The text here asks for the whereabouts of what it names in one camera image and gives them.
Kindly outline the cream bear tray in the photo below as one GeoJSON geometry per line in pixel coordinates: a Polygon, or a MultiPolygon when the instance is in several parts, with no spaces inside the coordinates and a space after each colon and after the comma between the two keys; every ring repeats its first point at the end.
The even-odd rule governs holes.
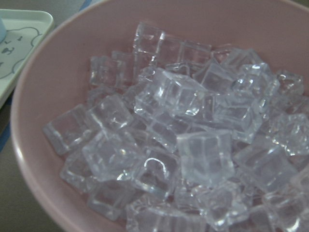
{"type": "Polygon", "coordinates": [[[1,9],[6,36],[0,43],[0,104],[14,90],[19,74],[36,47],[54,28],[45,11],[1,9]]]}

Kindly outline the pile of clear ice cubes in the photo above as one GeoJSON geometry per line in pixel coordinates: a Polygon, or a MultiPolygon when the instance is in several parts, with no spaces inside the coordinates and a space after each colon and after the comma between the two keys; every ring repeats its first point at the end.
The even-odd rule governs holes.
{"type": "Polygon", "coordinates": [[[86,103],[43,128],[89,208],[128,232],[308,231],[302,76],[143,22],[90,70],[86,103]]]}

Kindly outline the pink bowl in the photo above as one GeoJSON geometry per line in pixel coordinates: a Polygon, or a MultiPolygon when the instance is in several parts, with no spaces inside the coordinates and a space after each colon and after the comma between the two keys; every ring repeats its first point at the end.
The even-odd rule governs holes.
{"type": "Polygon", "coordinates": [[[32,193],[68,232],[121,232],[84,203],[58,172],[42,127],[82,103],[89,58],[131,48],[139,22],[198,43],[253,48],[272,70],[309,77],[309,10],[289,0],[106,0],[58,26],[19,76],[11,108],[16,158],[32,193]]]}

